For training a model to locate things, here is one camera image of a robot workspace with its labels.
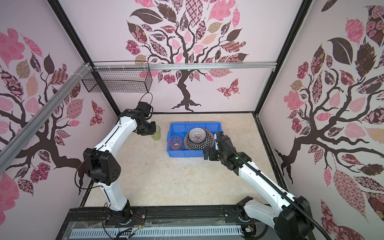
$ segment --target pink butterfly decal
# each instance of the pink butterfly decal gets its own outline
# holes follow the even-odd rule
[[[98,107],[93,100],[92,100],[92,108],[93,108],[93,111],[95,112],[95,115],[93,115],[89,125],[92,126],[92,125],[95,125],[96,123],[97,124],[103,123],[103,118],[101,117],[101,115],[105,110],[103,110],[101,107]]]
[[[217,90],[221,93],[224,93],[224,96],[226,96],[229,99],[229,96],[232,95],[232,93],[239,93],[239,88],[237,85],[239,85],[239,79],[235,79],[231,86],[229,88],[218,88]]]

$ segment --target wall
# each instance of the wall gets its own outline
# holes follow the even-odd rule
[[[61,3],[93,61],[148,60],[150,64],[167,64],[276,61],[301,1]],[[265,68],[153,71],[154,110],[254,111],[269,74],[270,69]],[[134,108],[141,94],[112,96],[125,109]]]
[[[260,114],[332,239],[382,238],[383,18],[382,1],[315,1]]]
[[[7,1],[0,11],[2,149],[83,61],[46,1]],[[2,239],[56,237],[83,195],[73,182],[83,151],[115,121],[102,94],[90,94],[82,84],[71,92],[0,174]],[[76,180],[86,187],[83,177],[81,168]]]

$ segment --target blue plastic bin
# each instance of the blue plastic bin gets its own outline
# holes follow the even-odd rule
[[[170,124],[167,136],[167,152],[170,157],[204,157],[203,150],[187,150],[184,145],[185,136],[196,127],[207,129],[213,135],[215,135],[217,131],[222,131],[221,123],[219,122],[173,122]],[[183,150],[173,151],[169,148],[168,139],[171,136],[181,137]]]

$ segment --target black wire mesh basket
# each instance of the black wire mesh basket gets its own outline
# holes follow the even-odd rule
[[[89,93],[102,92],[106,88],[115,93],[147,93],[152,84],[152,76],[147,61],[125,61],[134,62],[137,67],[125,68],[123,65],[99,66],[89,72],[82,79]]]

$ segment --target tree wall decal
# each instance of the tree wall decal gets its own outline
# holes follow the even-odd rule
[[[25,47],[24,44],[17,42],[18,33],[16,30],[9,28],[8,33],[12,36],[9,40],[12,41],[12,44],[19,48],[22,48],[21,45]],[[18,63],[15,72],[19,78],[28,79],[24,80],[26,84],[22,84],[15,75],[11,74],[11,71],[6,71],[3,66],[0,66],[1,78],[4,81],[6,90],[9,91],[8,93],[0,93],[0,116],[8,119],[8,121],[0,121],[0,134],[5,134],[8,130],[12,133],[9,139],[0,137],[0,142],[4,144],[8,144],[16,136],[17,132],[27,124],[28,114],[35,115],[48,102],[48,93],[50,91],[52,91],[50,94],[57,92],[54,85],[62,85],[68,78],[65,64],[62,65],[62,68],[55,70],[55,65],[49,54],[43,58],[42,51],[35,42],[25,36],[23,39],[30,48],[31,57]],[[7,57],[7,51],[11,50],[5,48],[4,45],[1,45],[0,48],[2,50],[1,57]],[[40,65],[41,60],[43,60],[43,68]],[[36,76],[39,75],[39,82],[43,83],[44,86],[42,91],[38,90],[39,84]],[[27,147],[16,156],[16,159],[24,159],[24,162],[12,164],[6,169],[19,168],[14,179],[18,178],[18,187],[24,192],[33,195],[33,185],[46,180],[49,171],[53,168],[72,167],[76,169],[80,166],[81,161],[79,159],[61,156],[58,151],[58,145],[65,146],[64,139],[70,137],[65,128],[76,127],[80,123],[75,120],[83,108],[84,99],[75,99],[80,93],[80,88],[81,85],[78,83],[54,113],[44,122],[40,130],[36,132],[38,142],[35,144],[28,143]],[[69,118],[67,122],[61,122],[66,118]],[[18,131],[14,130],[15,125],[18,126]],[[78,172],[80,186],[83,184],[84,171],[85,169],[82,167]]]
[[[291,164],[295,162],[298,151],[309,146],[308,154],[314,154],[315,164],[324,159],[324,180],[327,186],[333,180],[340,196],[365,218],[366,195],[373,210],[384,220],[382,209],[372,200],[376,195],[379,196],[382,206],[382,194],[364,189],[384,192],[380,183],[368,177],[381,174],[384,167],[368,163],[369,158],[357,159],[353,155],[365,152],[384,158],[384,153],[372,149],[368,145],[371,141],[367,141],[369,136],[374,142],[384,144],[384,129],[376,127],[384,123],[384,107],[372,107],[384,101],[384,68],[379,68],[382,63],[377,58],[374,47],[377,44],[378,51],[383,51],[381,31],[384,27],[384,7],[366,8],[369,17],[365,31],[361,21],[357,19],[348,19],[346,24],[348,38],[355,42],[353,45],[345,38],[332,38],[329,40],[332,43],[332,54],[326,54],[320,45],[310,66],[308,62],[304,62],[298,67],[298,80],[292,83],[292,91],[284,97],[287,107],[292,110],[288,119],[292,120],[295,139],[288,155],[275,150],[283,161],[283,174],[286,169],[293,183]],[[381,25],[372,27],[372,22],[380,22]],[[361,43],[357,49],[353,47],[356,43]],[[334,60],[341,63],[337,64],[340,67],[333,67]],[[377,74],[378,71],[371,72],[372,69],[382,71]],[[363,128],[363,122],[373,126]],[[334,169],[329,164],[332,160]],[[343,167],[353,177],[341,171]],[[328,224],[331,223],[323,222],[325,229]]]
[[[143,7],[152,7],[148,1],[136,1]],[[131,16],[140,18],[146,24],[134,24],[127,21],[128,28],[136,40],[128,40],[126,49],[136,56],[137,64],[139,61],[147,60],[150,64],[171,64],[171,63],[212,63],[212,62],[242,62],[247,54],[237,53],[246,42],[235,42],[241,29],[234,29],[240,21],[240,12],[235,8],[235,0],[204,0],[208,8],[203,7],[203,0],[185,0],[185,11],[181,11],[184,5],[183,0],[155,1],[159,13],[141,8],[132,12]],[[206,20],[202,19],[205,11],[210,8],[210,19],[218,22],[211,23],[206,27]],[[232,16],[225,22],[224,18]],[[162,23],[164,26],[154,29],[154,24]],[[222,50],[227,53],[235,54],[222,56]],[[186,110],[193,112],[190,106],[201,106],[191,99],[191,94],[187,90],[186,80],[200,81],[205,77],[208,81],[220,78],[231,73],[229,69],[214,69],[208,72],[201,70],[172,70],[172,71],[151,71],[152,77],[157,76],[159,82],[164,80],[168,84],[176,83],[181,90],[184,98],[181,102],[172,107],[179,108],[184,106]],[[229,97],[232,93],[238,93],[238,87],[217,89]]]

